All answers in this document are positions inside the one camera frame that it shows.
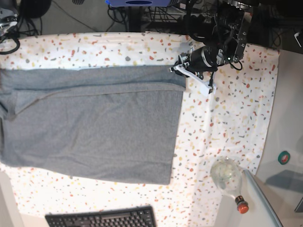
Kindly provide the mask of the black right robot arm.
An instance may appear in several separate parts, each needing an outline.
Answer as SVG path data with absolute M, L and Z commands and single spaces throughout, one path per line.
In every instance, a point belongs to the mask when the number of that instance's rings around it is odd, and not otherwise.
M 18 23 L 19 11 L 16 0 L 0 0 L 0 36 L 4 36 Z

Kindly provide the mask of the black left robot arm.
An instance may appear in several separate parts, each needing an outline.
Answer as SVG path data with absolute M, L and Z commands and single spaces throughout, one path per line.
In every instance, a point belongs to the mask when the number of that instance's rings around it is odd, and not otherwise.
M 196 1 L 189 0 L 186 6 L 186 31 L 195 41 L 204 43 L 198 49 L 191 48 L 178 56 L 178 61 L 170 72 L 190 77 L 201 84 L 200 92 L 204 96 L 216 92 L 214 76 L 218 68 L 241 64 L 247 44 L 250 14 L 253 3 L 250 0 L 224 0 L 218 3 L 214 15 L 214 28 L 210 36 L 198 37 L 190 28 L 191 12 Z

